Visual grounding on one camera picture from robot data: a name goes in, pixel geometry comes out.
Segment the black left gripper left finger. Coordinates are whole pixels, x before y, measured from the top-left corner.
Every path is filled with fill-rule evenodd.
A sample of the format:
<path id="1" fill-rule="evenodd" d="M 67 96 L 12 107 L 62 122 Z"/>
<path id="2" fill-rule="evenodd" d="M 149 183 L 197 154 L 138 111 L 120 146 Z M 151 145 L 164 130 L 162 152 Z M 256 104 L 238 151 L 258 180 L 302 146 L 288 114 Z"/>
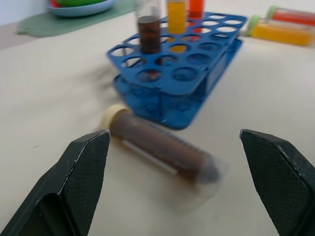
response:
<path id="1" fill-rule="evenodd" d="M 109 130 L 72 141 L 0 236 L 87 236 L 103 186 L 109 144 Z"/>

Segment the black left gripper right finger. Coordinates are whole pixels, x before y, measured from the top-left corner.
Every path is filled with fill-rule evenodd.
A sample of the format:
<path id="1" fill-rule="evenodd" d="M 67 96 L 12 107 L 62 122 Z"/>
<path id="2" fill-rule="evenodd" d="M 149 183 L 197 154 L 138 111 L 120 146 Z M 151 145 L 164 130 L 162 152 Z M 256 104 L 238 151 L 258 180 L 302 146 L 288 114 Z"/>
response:
<path id="1" fill-rule="evenodd" d="M 289 141 L 243 129 L 255 189 L 280 236 L 315 236 L 315 167 Z"/>

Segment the brown tube with cream cap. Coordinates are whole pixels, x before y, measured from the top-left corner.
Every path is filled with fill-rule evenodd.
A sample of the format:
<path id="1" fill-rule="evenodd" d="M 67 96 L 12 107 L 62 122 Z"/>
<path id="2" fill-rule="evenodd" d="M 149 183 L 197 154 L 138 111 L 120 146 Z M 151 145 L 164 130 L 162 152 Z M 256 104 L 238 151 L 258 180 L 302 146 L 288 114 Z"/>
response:
<path id="1" fill-rule="evenodd" d="M 110 131 L 118 147 L 166 174 L 151 189 L 153 197 L 173 211 L 199 208 L 218 192 L 228 169 L 224 160 L 136 116 L 122 104 L 107 108 L 99 126 Z"/>

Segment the blue test tube rack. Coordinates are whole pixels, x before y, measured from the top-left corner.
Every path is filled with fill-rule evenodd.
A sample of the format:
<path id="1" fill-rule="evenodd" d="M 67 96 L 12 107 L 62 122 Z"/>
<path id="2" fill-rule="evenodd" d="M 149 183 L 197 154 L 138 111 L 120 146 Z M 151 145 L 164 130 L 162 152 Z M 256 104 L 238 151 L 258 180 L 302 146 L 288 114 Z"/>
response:
<path id="1" fill-rule="evenodd" d="M 108 51 L 119 70 L 114 87 L 138 116 L 165 127 L 187 128 L 239 51 L 247 18 L 205 12 L 183 34 L 161 29 L 161 51 L 143 55 L 137 34 Z"/>

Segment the yellow tube with green cap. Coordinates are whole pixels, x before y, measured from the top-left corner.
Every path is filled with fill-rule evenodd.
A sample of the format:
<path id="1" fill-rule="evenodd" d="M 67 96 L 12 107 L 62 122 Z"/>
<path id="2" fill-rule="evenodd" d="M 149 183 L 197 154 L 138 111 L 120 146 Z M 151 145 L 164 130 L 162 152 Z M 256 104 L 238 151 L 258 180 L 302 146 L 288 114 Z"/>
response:
<path id="1" fill-rule="evenodd" d="M 258 15 L 250 18 L 246 36 L 284 44 L 315 47 L 315 27 L 271 20 Z"/>

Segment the orange tube with green cap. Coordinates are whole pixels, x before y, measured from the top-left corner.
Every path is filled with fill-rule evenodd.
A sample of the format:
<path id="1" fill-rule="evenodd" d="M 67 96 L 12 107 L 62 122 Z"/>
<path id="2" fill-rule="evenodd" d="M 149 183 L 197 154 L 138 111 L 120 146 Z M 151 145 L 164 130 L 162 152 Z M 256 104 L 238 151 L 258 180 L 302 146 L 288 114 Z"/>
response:
<path id="1" fill-rule="evenodd" d="M 294 24 L 302 24 L 315 27 L 315 13 L 270 6 L 266 18 L 268 20 L 277 20 Z"/>

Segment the red-orange tube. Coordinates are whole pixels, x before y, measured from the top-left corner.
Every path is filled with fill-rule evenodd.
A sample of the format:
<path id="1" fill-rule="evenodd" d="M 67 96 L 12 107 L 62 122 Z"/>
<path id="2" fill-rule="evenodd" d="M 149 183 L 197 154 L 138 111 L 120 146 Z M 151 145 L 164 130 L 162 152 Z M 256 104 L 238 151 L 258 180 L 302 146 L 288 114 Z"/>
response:
<path id="1" fill-rule="evenodd" d="M 204 14 L 205 0 L 189 0 L 189 19 L 201 19 Z"/>

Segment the green placemat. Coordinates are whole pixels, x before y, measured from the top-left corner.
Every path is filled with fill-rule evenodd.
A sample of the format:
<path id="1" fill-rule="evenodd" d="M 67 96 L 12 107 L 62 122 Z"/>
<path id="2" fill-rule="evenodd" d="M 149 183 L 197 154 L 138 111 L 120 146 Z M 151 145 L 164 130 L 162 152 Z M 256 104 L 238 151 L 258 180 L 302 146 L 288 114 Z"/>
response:
<path id="1" fill-rule="evenodd" d="M 45 12 L 21 21 L 16 33 L 37 38 L 57 36 L 126 15 L 133 10 L 132 0 L 116 0 L 109 9 L 90 16 L 63 17 Z"/>

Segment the light blue plate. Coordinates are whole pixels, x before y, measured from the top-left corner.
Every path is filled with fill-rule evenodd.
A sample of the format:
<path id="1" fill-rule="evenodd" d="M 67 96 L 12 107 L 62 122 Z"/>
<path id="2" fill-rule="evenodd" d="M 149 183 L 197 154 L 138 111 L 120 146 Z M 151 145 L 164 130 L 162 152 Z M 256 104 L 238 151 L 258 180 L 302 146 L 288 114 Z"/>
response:
<path id="1" fill-rule="evenodd" d="M 85 6 L 55 8 L 51 6 L 50 0 L 48 0 L 47 9 L 50 13 L 59 17 L 85 17 L 109 10 L 115 3 L 116 0 L 106 0 Z"/>

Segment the green round object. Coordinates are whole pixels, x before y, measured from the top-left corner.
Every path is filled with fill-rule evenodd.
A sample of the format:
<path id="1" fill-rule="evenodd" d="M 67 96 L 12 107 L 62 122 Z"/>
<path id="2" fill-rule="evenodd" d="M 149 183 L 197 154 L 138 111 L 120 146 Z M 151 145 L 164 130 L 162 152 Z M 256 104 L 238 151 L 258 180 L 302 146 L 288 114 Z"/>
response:
<path id="1" fill-rule="evenodd" d="M 59 6 L 61 7 L 77 7 L 85 6 L 91 4 L 97 4 L 105 0 L 56 0 Z"/>

